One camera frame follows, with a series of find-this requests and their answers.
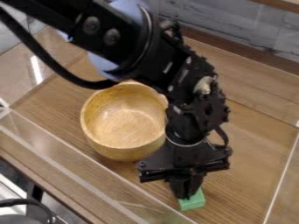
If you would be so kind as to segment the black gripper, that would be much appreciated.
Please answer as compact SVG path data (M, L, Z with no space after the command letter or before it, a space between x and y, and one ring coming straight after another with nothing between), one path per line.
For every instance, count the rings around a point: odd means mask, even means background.
M168 180L172 194L177 199L185 198L185 176L189 175L186 185L186 199L197 192L204 172L216 172L229 168L232 149L228 146L202 140L190 147L180 147L169 141L137 164L138 181L141 183Z

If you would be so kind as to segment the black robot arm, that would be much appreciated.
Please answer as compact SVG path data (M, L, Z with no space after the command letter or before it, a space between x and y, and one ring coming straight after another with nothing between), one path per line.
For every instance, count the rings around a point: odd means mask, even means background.
M94 59L102 80L70 73L9 14L15 9L55 29ZM226 98L212 64L182 40L177 21L160 19L142 0L0 0L0 22L42 63L74 85L101 90L134 80L168 100L165 141L137 165L144 182L164 180L188 199L210 172L229 168L232 149L214 144L229 120Z

